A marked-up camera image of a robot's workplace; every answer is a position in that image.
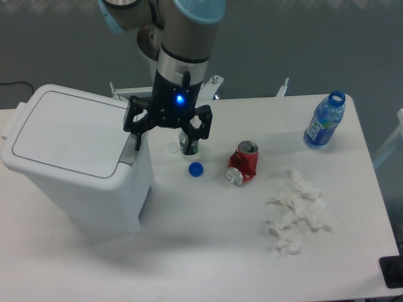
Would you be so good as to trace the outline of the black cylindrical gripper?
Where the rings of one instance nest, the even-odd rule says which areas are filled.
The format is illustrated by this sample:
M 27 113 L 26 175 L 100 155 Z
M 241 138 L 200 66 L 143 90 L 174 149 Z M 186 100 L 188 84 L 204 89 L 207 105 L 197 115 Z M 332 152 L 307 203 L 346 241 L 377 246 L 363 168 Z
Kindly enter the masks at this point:
M 169 81 L 156 72 L 151 97 L 131 96 L 123 119 L 123 130 L 135 138 L 135 150 L 141 147 L 142 135 L 155 126 L 181 128 L 187 135 L 187 148 L 195 140 L 206 140 L 212 125 L 212 110 L 209 105 L 195 109 L 201 82 L 191 85 L 191 72 L 179 75 L 179 84 Z M 201 125 L 191 124 L 191 114 L 199 117 Z

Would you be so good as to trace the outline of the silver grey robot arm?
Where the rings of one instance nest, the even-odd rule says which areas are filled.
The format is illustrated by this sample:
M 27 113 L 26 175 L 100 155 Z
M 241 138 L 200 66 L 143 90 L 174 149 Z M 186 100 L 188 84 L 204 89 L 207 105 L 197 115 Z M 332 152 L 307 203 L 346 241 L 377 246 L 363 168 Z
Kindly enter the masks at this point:
M 131 96 L 123 129 L 136 137 L 156 126 L 180 128 L 183 153 L 206 140 L 212 124 L 208 105 L 196 101 L 210 58 L 225 1 L 99 1 L 106 22 L 117 32 L 138 29 L 138 46 L 157 63 L 152 93 Z

